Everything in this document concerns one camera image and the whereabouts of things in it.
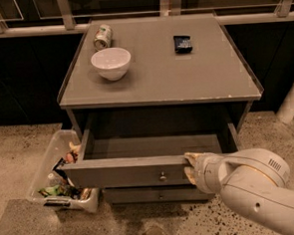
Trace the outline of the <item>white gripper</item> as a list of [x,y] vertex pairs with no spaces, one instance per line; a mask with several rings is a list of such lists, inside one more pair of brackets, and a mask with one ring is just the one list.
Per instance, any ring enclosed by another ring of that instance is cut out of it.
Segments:
[[219,193],[235,168],[234,157],[229,155],[187,152],[184,157],[190,163],[190,167],[184,169],[185,176],[205,193]]

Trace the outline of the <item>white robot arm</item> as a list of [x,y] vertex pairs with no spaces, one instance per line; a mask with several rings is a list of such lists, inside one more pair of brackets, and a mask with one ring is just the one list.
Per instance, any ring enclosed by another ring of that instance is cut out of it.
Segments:
[[253,113],[230,154],[189,152],[184,172],[231,211],[281,235],[294,235],[294,83],[276,114]]

